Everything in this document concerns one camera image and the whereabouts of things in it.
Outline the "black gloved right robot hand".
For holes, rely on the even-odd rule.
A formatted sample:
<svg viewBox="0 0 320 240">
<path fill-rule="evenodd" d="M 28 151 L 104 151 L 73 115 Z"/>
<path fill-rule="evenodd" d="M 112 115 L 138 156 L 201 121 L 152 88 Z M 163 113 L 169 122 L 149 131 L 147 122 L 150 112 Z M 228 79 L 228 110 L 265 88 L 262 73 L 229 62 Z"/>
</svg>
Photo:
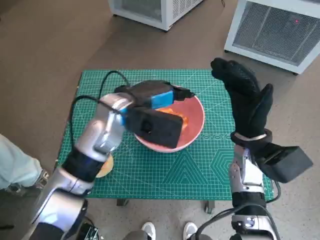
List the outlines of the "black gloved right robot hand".
<svg viewBox="0 0 320 240">
<path fill-rule="evenodd" d="M 273 104 L 273 85 L 260 89 L 255 75 L 234 60 L 215 58 L 211 74 L 224 83 L 232 107 L 235 132 L 252 139 L 265 134 L 267 117 Z"/>
</svg>

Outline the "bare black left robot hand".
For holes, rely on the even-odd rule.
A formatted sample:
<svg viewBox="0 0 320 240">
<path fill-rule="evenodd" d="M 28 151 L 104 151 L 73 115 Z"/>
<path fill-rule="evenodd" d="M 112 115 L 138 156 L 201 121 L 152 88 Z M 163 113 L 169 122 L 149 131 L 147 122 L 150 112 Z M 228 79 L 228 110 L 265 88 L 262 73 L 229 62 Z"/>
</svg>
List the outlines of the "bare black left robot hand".
<svg viewBox="0 0 320 240">
<path fill-rule="evenodd" d="M 191 90 L 164 80 L 146 80 L 133 86 L 121 85 L 114 93 L 126 93 L 137 106 L 151 109 L 168 107 L 175 101 L 182 102 L 195 96 Z"/>
</svg>

